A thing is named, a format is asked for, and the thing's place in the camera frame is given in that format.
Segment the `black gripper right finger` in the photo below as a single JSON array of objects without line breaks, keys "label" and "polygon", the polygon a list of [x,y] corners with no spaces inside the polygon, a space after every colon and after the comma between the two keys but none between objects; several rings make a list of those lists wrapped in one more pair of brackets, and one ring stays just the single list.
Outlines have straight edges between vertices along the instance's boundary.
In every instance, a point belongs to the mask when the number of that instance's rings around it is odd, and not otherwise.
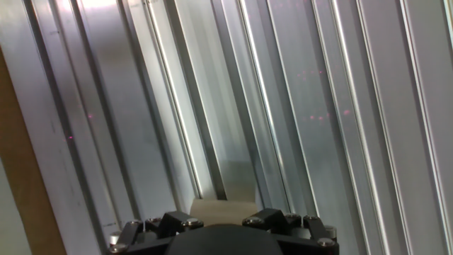
[{"label": "black gripper right finger", "polygon": [[265,231],[280,231],[284,229],[284,215],[281,210],[265,208],[245,218],[242,225]]}]

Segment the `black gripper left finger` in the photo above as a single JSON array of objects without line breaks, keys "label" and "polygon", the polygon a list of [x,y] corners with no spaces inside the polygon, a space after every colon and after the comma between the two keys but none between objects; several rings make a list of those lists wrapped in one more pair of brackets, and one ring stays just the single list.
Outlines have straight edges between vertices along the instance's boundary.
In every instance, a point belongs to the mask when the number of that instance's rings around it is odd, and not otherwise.
[{"label": "black gripper left finger", "polygon": [[204,227],[204,222],[184,212],[167,212],[157,227],[157,237],[174,237],[177,234]]}]

